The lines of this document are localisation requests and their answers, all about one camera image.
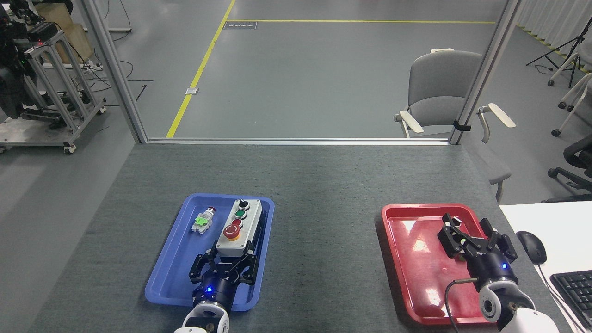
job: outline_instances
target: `computer mouse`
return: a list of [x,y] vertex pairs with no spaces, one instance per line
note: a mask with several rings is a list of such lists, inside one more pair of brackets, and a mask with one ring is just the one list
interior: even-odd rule
[[516,236],[534,265],[540,265],[547,261],[545,246],[537,236],[528,231],[518,231]]

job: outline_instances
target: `white curtain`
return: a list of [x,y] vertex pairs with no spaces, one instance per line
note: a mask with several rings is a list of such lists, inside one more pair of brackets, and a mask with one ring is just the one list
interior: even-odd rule
[[[525,0],[518,26],[558,47],[580,35],[590,17],[592,0]],[[592,39],[592,32],[586,36]],[[567,54],[570,47],[568,44],[560,52]]]

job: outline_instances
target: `small relay component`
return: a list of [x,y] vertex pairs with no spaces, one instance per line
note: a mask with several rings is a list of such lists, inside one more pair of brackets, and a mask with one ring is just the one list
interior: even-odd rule
[[197,214],[195,223],[193,223],[193,226],[191,226],[191,230],[194,232],[197,231],[199,233],[204,233],[212,225],[212,218],[214,217],[215,212],[216,208],[208,207],[205,212]]

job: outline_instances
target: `red tray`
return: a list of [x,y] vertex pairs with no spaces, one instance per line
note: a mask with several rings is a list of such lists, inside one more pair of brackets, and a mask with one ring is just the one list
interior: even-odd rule
[[[470,277],[466,263],[448,258],[438,240],[445,213],[463,221],[463,232],[486,238],[475,213],[462,204],[390,204],[382,209],[405,307],[415,321],[424,325],[450,324],[444,305],[446,286],[452,280]],[[472,283],[453,286],[448,296],[455,322],[487,322]]]

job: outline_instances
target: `black selector switch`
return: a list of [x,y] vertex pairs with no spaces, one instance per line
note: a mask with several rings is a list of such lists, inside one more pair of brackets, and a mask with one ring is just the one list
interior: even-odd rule
[[242,210],[249,210],[250,206],[249,206],[249,202],[246,200],[239,200],[239,208]]

